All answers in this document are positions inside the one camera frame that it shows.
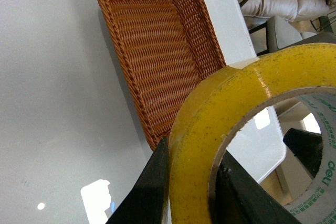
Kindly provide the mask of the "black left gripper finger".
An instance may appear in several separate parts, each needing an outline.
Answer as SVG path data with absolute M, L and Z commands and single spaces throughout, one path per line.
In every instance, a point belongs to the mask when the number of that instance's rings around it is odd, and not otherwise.
M 135 185 L 107 223 L 167 223 L 169 140 L 162 138 Z

